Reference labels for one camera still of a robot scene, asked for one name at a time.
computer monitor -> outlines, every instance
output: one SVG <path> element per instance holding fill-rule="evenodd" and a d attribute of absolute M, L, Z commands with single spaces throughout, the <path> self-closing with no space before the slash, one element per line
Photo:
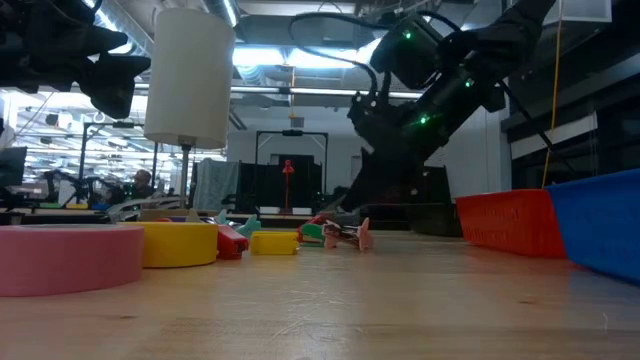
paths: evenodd
<path fill-rule="evenodd" d="M 0 150 L 0 187 L 22 185 L 27 148 Z"/>

white cylinder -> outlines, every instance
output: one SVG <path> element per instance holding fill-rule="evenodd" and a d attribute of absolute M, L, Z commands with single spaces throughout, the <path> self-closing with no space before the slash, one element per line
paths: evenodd
<path fill-rule="evenodd" d="M 233 73 L 233 29 L 189 9 L 167 9 L 156 20 L 144 135 L 172 145 L 226 145 Z"/>

blue plastic basket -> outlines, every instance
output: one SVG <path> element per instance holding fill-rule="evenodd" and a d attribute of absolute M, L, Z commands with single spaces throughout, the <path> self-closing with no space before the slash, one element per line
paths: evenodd
<path fill-rule="evenodd" d="M 547 189 L 569 259 L 640 283 L 640 170 Z"/>

tape roll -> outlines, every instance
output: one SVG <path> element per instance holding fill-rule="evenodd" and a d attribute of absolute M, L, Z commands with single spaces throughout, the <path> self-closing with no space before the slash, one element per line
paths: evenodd
<path fill-rule="evenodd" d="M 0 296 L 63 294 L 138 280 L 143 244 L 139 226 L 0 227 Z"/>
<path fill-rule="evenodd" d="M 210 264 L 218 254 L 218 226 L 203 223 L 121 223 L 144 228 L 142 266 L 183 267 Z"/>

red bin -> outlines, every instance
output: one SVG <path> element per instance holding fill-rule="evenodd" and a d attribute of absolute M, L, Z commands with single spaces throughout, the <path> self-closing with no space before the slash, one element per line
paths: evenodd
<path fill-rule="evenodd" d="M 456 199 L 468 242 L 514 254 L 566 258 L 546 190 L 514 190 Z"/>

